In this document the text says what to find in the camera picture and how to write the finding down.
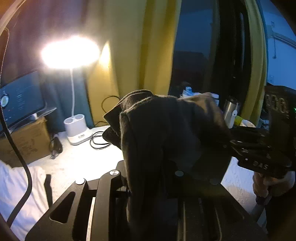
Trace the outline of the person's right hand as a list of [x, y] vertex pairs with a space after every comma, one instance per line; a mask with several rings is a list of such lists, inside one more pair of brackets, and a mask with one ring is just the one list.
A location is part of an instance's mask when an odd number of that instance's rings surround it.
[[258, 197], [281, 196], [293, 188], [295, 184], [295, 171], [289, 171], [282, 179], [264, 176], [254, 172], [253, 192]]

